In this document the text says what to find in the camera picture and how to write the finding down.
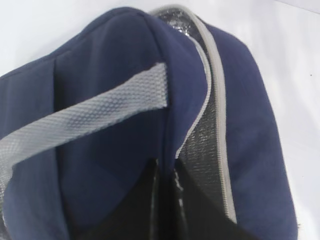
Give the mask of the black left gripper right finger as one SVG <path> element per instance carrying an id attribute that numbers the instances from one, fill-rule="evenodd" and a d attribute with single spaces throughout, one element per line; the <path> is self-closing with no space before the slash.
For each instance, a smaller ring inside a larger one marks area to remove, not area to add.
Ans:
<path id="1" fill-rule="evenodd" d="M 173 181 L 174 228 L 177 240 L 256 240 L 232 222 L 196 185 L 181 160 Z"/>

